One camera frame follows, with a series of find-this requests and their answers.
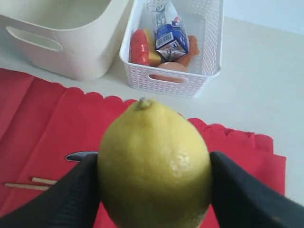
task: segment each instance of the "yellow lemon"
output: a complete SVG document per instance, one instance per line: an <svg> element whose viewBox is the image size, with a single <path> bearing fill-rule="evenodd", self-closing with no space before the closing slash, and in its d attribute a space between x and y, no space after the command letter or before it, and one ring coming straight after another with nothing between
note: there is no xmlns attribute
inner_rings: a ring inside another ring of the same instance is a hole
<svg viewBox="0 0 304 228"><path fill-rule="evenodd" d="M132 104L106 130L98 175L104 207L120 228L196 228L211 200L204 140L154 100Z"/></svg>

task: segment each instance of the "wooden stick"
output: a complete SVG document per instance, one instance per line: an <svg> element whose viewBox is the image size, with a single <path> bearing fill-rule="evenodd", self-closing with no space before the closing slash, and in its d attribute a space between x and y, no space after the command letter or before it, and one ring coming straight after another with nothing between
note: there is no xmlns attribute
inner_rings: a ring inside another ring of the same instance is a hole
<svg viewBox="0 0 304 228"><path fill-rule="evenodd" d="M41 190L41 191L45 191L49 188L49 186L39 186L39 185L30 185L30 184L5 183L4 185L13 188L33 189L33 190Z"/></svg>
<svg viewBox="0 0 304 228"><path fill-rule="evenodd" d="M53 185L56 184L56 180L49 180L49 179L44 179L44 178L39 178L39 177L33 177L32 182L37 182L37 183L42 183L42 184L49 184Z"/></svg>

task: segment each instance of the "white plastic basket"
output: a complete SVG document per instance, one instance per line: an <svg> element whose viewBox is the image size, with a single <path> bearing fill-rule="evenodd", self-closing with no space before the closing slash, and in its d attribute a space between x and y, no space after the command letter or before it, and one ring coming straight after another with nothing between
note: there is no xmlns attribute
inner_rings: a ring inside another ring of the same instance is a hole
<svg viewBox="0 0 304 228"><path fill-rule="evenodd" d="M0 0L0 26L36 66L76 80L104 75L133 0Z"/></svg>
<svg viewBox="0 0 304 228"><path fill-rule="evenodd" d="M124 62L129 85L134 89L194 97L200 94L210 78L220 72L223 0L172 0L176 10L185 22L188 35L198 39L200 54L188 67L188 73L141 66L129 62L132 34L138 29L151 29L151 17L147 7L164 4L168 0L135 0L128 21L120 58ZM182 79L174 83L152 79L150 75L162 75Z"/></svg>

